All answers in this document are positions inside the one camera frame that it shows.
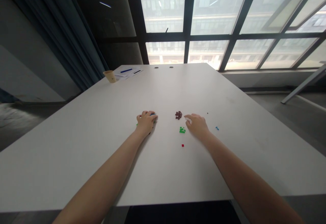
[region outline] blue pen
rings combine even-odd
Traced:
[[[124,73],[124,72],[130,71],[130,70],[132,70],[132,69],[127,69],[127,70],[121,71],[120,73]]]

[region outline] paper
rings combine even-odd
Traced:
[[[128,70],[128,69],[132,69],[132,70],[121,73],[121,71]],[[116,76],[116,78],[125,77],[125,79],[121,79],[121,80],[126,80],[128,77],[133,77],[136,74],[139,74],[141,71],[143,71],[143,69],[140,68],[140,66],[134,66],[134,67],[123,66],[116,69],[114,71],[114,75]]]
[[[117,75],[116,75],[115,78],[116,78],[117,81],[119,81],[119,80],[126,80],[126,79],[128,79],[129,77],[128,77],[128,76],[123,77],[123,76],[117,76]]]
[[[114,75],[126,77],[126,76],[128,76],[128,74],[132,74],[132,73],[135,72],[135,70],[138,70],[138,69],[139,69],[138,67],[125,67],[125,66],[123,66],[123,67],[117,68],[114,71]]]

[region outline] ceiling light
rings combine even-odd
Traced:
[[[213,4],[216,3],[216,2],[218,2],[218,0],[214,1],[213,3],[211,3],[210,6],[213,5]]]
[[[106,6],[110,7],[110,8],[112,8],[112,7],[109,6],[108,4],[105,4],[105,3],[103,3],[103,2],[100,2],[100,3],[103,4],[103,5],[106,5]]]

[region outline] gray floor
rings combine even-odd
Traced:
[[[326,107],[326,94],[301,94]],[[258,104],[296,132],[305,141],[326,156],[326,113],[293,98],[287,105],[280,101],[286,94],[250,95]],[[51,116],[62,106],[21,106],[0,104],[0,151]],[[285,200],[307,223],[325,223],[326,195],[286,197]],[[248,223],[238,206],[235,209],[241,222]],[[105,223],[123,223],[128,208],[114,208]],[[60,211],[1,213],[0,223],[51,223]]]

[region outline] curtain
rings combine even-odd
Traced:
[[[109,68],[76,0],[14,1],[82,91],[104,77]]]

